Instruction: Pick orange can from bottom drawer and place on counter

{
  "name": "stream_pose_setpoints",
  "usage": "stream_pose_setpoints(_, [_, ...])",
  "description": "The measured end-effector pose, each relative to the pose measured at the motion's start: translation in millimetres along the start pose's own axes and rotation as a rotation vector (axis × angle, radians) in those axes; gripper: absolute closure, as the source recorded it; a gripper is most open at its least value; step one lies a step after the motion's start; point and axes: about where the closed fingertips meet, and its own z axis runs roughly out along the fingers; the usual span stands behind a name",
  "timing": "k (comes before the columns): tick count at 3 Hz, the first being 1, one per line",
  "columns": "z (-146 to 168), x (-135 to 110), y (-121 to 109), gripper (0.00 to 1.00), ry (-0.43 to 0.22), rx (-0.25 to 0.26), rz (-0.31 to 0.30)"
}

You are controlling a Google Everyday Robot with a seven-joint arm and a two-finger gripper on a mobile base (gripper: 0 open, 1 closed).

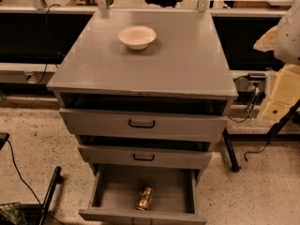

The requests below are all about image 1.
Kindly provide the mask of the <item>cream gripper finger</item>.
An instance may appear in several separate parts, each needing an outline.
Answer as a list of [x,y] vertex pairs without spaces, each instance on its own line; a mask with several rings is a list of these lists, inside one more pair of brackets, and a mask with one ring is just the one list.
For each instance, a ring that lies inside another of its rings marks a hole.
[[262,112],[264,119],[279,121],[300,99],[300,66],[287,64],[276,80]]

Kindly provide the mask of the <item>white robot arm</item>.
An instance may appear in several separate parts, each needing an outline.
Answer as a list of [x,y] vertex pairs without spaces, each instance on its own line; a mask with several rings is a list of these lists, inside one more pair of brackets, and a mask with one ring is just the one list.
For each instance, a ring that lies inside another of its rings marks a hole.
[[280,120],[300,99],[300,1],[269,29],[254,44],[260,52],[273,51],[284,67],[276,74],[269,99],[263,108],[262,117]]

